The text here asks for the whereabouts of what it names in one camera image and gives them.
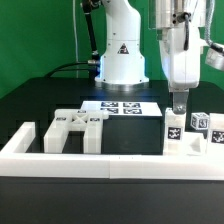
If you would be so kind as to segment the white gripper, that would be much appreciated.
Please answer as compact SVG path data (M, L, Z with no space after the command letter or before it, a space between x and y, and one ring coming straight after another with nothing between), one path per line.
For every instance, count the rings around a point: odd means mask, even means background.
M187 109L188 91L196 88L200 80L200 33L197 27L189 27L189 48L184 49L186 29L179 26L164 29L159 41L163 72L168 86L173 93L173 112L185 114Z

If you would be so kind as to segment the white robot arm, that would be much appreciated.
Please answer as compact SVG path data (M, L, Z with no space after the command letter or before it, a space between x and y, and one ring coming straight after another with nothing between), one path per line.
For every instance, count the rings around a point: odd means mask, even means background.
M200 80L200 55L208 48L206 63L224 71L224 45L211 40L216 0L149 0L149 27L158 31L163 72L173 94L172 111L184 114L188 91ZM97 51L91 12L106 11L106 51ZM139 12L128 0L82 0L92 57L99 62L98 86L129 90L147 85L145 59L140 53Z

